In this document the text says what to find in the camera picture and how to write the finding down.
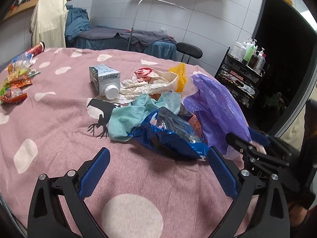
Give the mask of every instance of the red cylinder can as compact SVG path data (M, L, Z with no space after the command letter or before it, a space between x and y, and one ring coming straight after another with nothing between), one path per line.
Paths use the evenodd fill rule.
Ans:
M39 42L35 47L31 47L28 51L26 51L28 54L33 54L34 56L39 55L40 53L42 53L45 49L45 44L44 42Z

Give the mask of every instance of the bed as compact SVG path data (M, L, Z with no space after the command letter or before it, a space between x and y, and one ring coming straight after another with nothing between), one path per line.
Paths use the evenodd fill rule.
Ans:
M33 68L41 74L19 105L0 107L0 191L13 214L27 226L30 201L40 174L63 176L106 147L111 162L87 207L111 238L203 238L218 225L232 199L205 161L174 161L137 142L119 143L87 132L101 111L88 106L98 94L89 66L105 63L121 71L121 80L151 65L159 70L178 62L119 50L47 48ZM201 71L186 65L186 72ZM0 81L6 76L0 73ZM241 169L241 158L236 160ZM69 225L79 233L64 200ZM248 225L250 206L237 234Z
M128 40L116 35L117 32L121 31L126 32L126 30L123 29L107 28L101 26L94 27L91 28L90 31L83 31L79 33L74 42L67 43L67 47L91 50L117 49L126 51L128 47ZM146 55L152 55L156 58L176 61L175 43L155 41L149 46L142 47L142 49L137 47L136 44L132 44L130 46L130 51L142 52Z

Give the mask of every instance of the crumpled paper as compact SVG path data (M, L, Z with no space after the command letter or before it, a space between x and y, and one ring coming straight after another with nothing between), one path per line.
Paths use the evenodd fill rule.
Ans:
M127 104L142 94L162 94L177 89L178 75L176 73L154 70L148 77L151 77L149 82L139 82L140 78L133 74L132 79L121 81L119 95L111 102Z

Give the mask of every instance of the red and white wrapper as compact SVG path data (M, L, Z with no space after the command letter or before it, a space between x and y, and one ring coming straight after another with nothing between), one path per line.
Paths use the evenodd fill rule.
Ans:
M152 68L141 68L136 70L134 73L137 76L138 82L149 82L151 80L151 77L148 76L150 73L155 72Z

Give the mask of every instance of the metal pole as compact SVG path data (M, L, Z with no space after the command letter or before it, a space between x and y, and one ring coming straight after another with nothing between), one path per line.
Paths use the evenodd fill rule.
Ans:
M131 45L131 40L132 40L132 34L133 34L133 30L134 30L134 25L135 25L135 21L137 19L137 13L138 13L138 10L139 10L139 7L140 7L140 3L143 2L144 0L141 0L138 5L137 5L137 11L135 13L135 16L134 16L134 20L133 20L133 24L132 24L132 28L131 28L131 33L130 33L130 38L129 38L129 43L128 43L128 49L127 51L130 51L130 45ZM167 1L163 1L163 0L154 0L154 1L159 1L159 2L164 2L164 3L167 3L167 4L170 4L170 5L173 5L173 6L176 6L178 8L181 8L183 10L185 10L186 8L182 7L182 6L179 6L179 5L176 5L175 3L170 3L170 2L167 2Z

